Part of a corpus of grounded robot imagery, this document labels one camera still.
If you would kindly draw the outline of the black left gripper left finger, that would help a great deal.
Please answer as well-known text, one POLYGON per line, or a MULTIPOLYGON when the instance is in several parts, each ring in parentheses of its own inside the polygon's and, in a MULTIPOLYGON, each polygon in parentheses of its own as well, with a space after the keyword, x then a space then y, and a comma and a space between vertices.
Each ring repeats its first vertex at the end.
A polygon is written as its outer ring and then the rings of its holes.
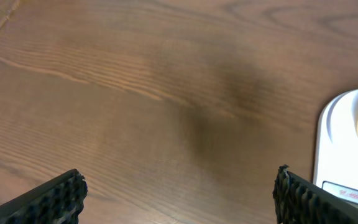
POLYGON ((0 224, 78 224, 88 193, 76 169, 0 205, 0 224))

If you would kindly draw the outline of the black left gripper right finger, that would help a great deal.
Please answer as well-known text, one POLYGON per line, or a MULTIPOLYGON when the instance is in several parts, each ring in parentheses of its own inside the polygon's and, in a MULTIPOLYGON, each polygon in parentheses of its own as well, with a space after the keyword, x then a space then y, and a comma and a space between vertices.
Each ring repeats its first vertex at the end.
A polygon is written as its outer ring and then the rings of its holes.
POLYGON ((358 224, 358 208, 287 169, 278 168, 272 192, 278 224, 358 224))

